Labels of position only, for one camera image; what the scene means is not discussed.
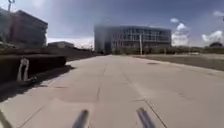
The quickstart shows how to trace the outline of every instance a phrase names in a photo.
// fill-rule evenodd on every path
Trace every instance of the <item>lamp post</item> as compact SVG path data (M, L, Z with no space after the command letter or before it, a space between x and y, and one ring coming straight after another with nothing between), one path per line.
M139 43L140 43L140 55L142 55L142 35L139 35Z
M12 4L14 4L16 1L15 0L8 0L8 2L9 2L8 11L10 12Z

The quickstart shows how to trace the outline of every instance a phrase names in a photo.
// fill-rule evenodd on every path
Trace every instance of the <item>blue sky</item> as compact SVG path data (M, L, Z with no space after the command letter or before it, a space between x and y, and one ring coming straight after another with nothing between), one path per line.
M7 8L7 1L0 6ZM223 0L16 0L12 10L47 21L49 40L75 45L91 44L94 24L102 23L165 27L175 45L203 46L223 40L223 6Z

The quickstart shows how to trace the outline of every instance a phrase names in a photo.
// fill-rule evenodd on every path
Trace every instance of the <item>bush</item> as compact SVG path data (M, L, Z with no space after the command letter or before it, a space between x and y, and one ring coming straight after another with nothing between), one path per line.
M27 56L0 56L0 84L15 81L17 79L20 60L22 57L30 61L28 75L52 70L63 67L66 63L66 58L63 56L53 55L27 55Z
M205 48L204 53L224 54L224 48Z

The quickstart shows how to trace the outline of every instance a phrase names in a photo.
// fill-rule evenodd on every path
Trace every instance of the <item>road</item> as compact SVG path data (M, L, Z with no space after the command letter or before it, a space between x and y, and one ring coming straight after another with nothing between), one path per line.
M14 127L72 128L84 110L86 128L224 127L223 72L122 56L68 64L74 69L1 103Z

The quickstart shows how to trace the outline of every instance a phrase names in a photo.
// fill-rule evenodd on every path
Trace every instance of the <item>modern office building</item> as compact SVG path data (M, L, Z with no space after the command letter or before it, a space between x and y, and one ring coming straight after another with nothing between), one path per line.
M24 47L42 47L46 45L48 23L24 12L12 13L10 42Z
M0 7L0 41L7 42L11 27L11 14Z
M50 42L50 43L48 43L48 46L57 47L57 48L74 48L73 43L69 43L66 41Z
M115 53L171 46L171 30L140 26L95 26L95 51Z

